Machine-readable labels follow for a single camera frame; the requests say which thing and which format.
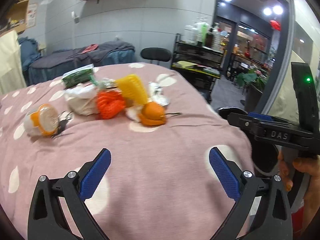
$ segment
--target blue gripper pad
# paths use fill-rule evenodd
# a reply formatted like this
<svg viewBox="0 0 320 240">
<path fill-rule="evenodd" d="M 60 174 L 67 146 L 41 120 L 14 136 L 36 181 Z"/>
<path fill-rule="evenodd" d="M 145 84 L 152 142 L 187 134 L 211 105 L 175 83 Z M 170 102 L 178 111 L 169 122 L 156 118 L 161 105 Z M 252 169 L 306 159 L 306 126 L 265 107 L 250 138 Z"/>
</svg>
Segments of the blue gripper pad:
<svg viewBox="0 0 320 240">
<path fill-rule="evenodd" d="M 228 197 L 237 202 L 240 198 L 239 181 L 214 148 L 210 150 L 209 162 Z"/>
<path fill-rule="evenodd" d="M 82 201 L 93 196 L 93 193 L 96 191 L 110 164 L 111 153 L 109 150 L 105 150 L 80 183 L 79 197 Z"/>
<path fill-rule="evenodd" d="M 254 113 L 254 112 L 250 112 L 248 114 L 248 116 L 253 117 L 253 118 L 257 118 L 257 119 L 260 119 L 260 120 L 273 121 L 273 118 L 270 115 L 257 114 L 257 113 Z"/>
</svg>

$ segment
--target orange rope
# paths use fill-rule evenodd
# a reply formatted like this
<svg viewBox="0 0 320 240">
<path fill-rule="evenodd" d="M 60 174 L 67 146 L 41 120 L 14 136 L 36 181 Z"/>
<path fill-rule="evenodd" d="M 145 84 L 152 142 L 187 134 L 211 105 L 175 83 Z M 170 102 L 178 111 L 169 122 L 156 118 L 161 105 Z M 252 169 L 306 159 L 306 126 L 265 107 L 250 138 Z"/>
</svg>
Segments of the orange rope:
<svg viewBox="0 0 320 240">
<path fill-rule="evenodd" d="M 125 109 L 125 101 L 121 93 L 116 91 L 99 92 L 97 107 L 103 119 L 111 119 Z"/>
</svg>

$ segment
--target orange toy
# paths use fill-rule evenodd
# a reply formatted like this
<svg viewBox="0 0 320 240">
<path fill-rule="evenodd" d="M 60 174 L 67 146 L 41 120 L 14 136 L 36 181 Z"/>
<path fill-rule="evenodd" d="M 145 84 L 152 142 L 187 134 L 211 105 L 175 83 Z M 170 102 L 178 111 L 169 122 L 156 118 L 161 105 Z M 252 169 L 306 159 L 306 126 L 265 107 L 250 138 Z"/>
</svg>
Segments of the orange toy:
<svg viewBox="0 0 320 240">
<path fill-rule="evenodd" d="M 145 104 L 138 116 L 145 126 L 157 126 L 166 123 L 165 110 L 156 102 Z"/>
<path fill-rule="evenodd" d="M 97 108 L 103 119 L 111 119 L 125 108 L 121 93 L 116 91 L 98 92 Z"/>
</svg>

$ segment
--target metal screw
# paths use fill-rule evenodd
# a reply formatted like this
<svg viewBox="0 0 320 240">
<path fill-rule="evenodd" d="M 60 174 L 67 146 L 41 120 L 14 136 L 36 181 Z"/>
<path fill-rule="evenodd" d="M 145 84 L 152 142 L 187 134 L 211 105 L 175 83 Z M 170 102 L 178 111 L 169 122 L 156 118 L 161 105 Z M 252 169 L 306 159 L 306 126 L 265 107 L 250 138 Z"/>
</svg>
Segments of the metal screw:
<svg viewBox="0 0 320 240">
<path fill-rule="evenodd" d="M 44 175 L 40 176 L 39 181 L 41 182 L 45 181 L 45 176 Z"/>
<path fill-rule="evenodd" d="M 281 177 L 279 175 L 275 175 L 273 178 L 275 179 L 275 181 L 281 181 Z"/>
<path fill-rule="evenodd" d="M 245 171 L 243 173 L 243 175 L 246 177 L 246 178 L 251 178 L 252 177 L 252 173 L 250 171 Z"/>
<path fill-rule="evenodd" d="M 70 171 L 69 173 L 68 173 L 68 177 L 69 178 L 74 178 L 76 176 L 76 172 L 74 172 L 74 171 Z"/>
</svg>

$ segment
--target gray blanket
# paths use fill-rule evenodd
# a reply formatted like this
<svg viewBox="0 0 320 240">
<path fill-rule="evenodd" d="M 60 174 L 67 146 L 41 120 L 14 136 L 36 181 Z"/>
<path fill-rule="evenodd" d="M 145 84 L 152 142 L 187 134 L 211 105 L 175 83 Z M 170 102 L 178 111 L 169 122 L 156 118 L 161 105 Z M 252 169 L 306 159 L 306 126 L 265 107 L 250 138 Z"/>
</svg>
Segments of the gray blanket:
<svg viewBox="0 0 320 240">
<path fill-rule="evenodd" d="M 47 57 L 42 57 L 36 60 L 33 64 L 33 68 L 52 68 L 65 62 L 73 61 L 74 59 L 79 62 L 87 61 L 89 64 L 99 62 L 107 54 L 117 50 L 134 50 L 134 46 L 131 43 L 124 41 L 108 41 L 100 44 L 96 50 L 81 54 L 81 52 L 87 47 L 83 47 L 75 50 L 66 50 L 56 53 L 52 53 Z"/>
</svg>

